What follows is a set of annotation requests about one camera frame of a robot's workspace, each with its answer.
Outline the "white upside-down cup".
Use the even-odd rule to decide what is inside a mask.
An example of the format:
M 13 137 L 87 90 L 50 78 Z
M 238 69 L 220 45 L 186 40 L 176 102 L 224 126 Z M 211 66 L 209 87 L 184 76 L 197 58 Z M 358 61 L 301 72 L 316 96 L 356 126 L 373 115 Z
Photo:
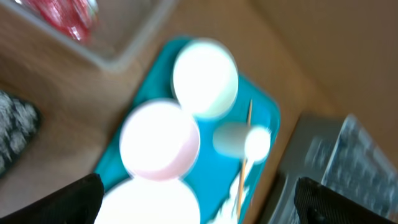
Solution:
M 261 125 L 225 123 L 214 131 L 213 146 L 224 156 L 262 162 L 271 150 L 271 131 Z

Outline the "pink plate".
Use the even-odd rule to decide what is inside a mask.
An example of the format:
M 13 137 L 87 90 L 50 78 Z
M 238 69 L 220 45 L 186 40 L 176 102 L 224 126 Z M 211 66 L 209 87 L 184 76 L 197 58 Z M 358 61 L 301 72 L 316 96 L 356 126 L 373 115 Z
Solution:
M 128 179 L 107 192 L 95 224 L 199 224 L 193 190 L 180 180 Z

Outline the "pink bowl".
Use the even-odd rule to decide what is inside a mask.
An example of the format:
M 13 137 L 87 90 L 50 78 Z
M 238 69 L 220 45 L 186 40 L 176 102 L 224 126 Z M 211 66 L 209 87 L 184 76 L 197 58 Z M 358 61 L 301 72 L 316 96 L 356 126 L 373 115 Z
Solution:
M 146 101 L 121 126 L 119 152 L 132 177 L 164 181 L 185 176 L 201 146 L 198 124 L 170 98 Z

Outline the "red snack wrapper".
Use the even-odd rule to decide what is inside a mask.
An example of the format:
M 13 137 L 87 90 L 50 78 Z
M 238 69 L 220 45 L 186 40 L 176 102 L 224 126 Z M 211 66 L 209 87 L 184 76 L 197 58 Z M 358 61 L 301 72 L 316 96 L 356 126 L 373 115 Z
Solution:
M 16 3 L 34 11 L 53 28 L 80 42 L 89 39 L 99 11 L 96 0 L 20 0 Z

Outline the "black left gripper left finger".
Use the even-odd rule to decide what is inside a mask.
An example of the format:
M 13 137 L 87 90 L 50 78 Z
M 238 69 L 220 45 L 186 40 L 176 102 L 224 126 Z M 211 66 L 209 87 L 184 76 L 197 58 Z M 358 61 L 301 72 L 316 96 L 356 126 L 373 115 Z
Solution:
M 92 173 L 1 218 L 1 224 L 91 224 L 104 197 L 104 185 Z

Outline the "white bowl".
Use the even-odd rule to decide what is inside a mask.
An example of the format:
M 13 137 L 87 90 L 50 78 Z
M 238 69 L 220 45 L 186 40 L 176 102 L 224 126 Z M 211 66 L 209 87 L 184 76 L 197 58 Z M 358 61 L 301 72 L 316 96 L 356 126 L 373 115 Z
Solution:
M 203 119 L 224 116 L 238 95 L 239 76 L 229 49 L 214 39 L 194 39 L 178 52 L 174 95 L 183 110 Z

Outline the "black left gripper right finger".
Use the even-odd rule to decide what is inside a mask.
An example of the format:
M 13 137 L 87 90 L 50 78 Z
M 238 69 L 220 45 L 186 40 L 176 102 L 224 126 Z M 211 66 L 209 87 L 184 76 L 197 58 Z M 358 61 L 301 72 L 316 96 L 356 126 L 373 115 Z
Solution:
M 308 177 L 296 182 L 294 205 L 301 224 L 394 224 Z

